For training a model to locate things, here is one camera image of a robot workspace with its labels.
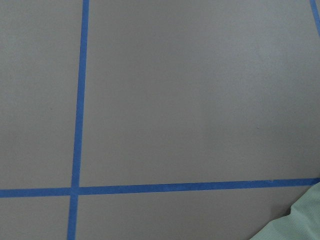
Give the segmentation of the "olive green long-sleeve shirt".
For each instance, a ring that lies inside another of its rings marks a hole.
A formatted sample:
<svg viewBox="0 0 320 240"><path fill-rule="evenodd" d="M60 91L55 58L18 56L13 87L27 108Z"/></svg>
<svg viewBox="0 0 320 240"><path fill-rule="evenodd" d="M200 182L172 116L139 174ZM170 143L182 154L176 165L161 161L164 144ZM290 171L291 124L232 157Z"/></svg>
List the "olive green long-sleeve shirt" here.
<svg viewBox="0 0 320 240"><path fill-rule="evenodd" d="M291 207L290 214L270 221L253 240L318 240L320 184L313 185Z"/></svg>

